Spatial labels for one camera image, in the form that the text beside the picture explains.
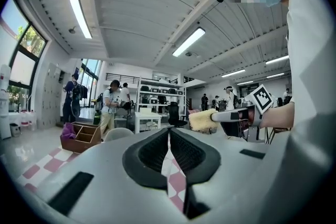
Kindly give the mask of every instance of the wooden box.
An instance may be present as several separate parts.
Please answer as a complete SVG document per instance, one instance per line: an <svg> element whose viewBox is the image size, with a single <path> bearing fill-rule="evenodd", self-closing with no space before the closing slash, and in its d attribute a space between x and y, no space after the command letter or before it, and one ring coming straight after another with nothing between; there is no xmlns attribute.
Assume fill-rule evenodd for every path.
<svg viewBox="0 0 336 224"><path fill-rule="evenodd" d="M75 139L61 139L62 148L76 153L82 153L101 142L100 126L73 122Z"/></svg>

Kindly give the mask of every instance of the black chair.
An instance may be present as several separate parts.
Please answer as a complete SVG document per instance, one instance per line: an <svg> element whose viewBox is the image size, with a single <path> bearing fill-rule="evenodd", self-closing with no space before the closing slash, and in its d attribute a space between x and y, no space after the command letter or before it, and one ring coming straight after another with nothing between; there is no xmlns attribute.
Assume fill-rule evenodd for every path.
<svg viewBox="0 0 336 224"><path fill-rule="evenodd" d="M170 105L168 106L168 111L169 111L169 124L173 125L174 127L181 127L187 124L186 121L181 121L180 116L178 114L178 105L176 102L171 102Z"/></svg>

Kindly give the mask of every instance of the table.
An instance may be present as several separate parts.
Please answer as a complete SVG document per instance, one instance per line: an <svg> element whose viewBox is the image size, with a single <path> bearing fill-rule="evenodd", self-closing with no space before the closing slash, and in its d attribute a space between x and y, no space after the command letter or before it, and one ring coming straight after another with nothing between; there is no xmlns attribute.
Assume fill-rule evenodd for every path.
<svg viewBox="0 0 336 224"><path fill-rule="evenodd" d="M161 128L161 118L162 115L159 115L157 113L141 113L141 112L135 112L135 133L140 133L140 120L157 120L157 128Z"/></svg>

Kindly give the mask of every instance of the ceiling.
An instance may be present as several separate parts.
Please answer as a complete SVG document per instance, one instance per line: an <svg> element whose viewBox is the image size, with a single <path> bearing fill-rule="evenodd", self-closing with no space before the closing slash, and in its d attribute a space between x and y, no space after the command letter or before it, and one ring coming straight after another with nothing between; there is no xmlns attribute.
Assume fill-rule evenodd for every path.
<svg viewBox="0 0 336 224"><path fill-rule="evenodd" d="M40 18L50 20L56 39L72 57L132 63L204 81L246 69L236 82L290 72L289 61L265 61L288 54L287 8L225 0L81 0L92 39L85 39L69 0L37 0ZM75 27L75 34L69 32ZM206 34L187 57L172 53L197 28Z"/></svg>

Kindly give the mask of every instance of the khaki pants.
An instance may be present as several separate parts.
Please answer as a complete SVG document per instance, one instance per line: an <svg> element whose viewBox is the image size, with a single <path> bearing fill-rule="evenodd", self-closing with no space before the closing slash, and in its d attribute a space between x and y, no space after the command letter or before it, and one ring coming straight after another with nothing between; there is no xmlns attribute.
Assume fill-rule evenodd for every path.
<svg viewBox="0 0 336 224"><path fill-rule="evenodd" d="M101 113L100 117L100 135L101 138L104 137L104 131L106 127L109 126L109 130L114 128L114 113L109 114L108 112Z"/></svg>

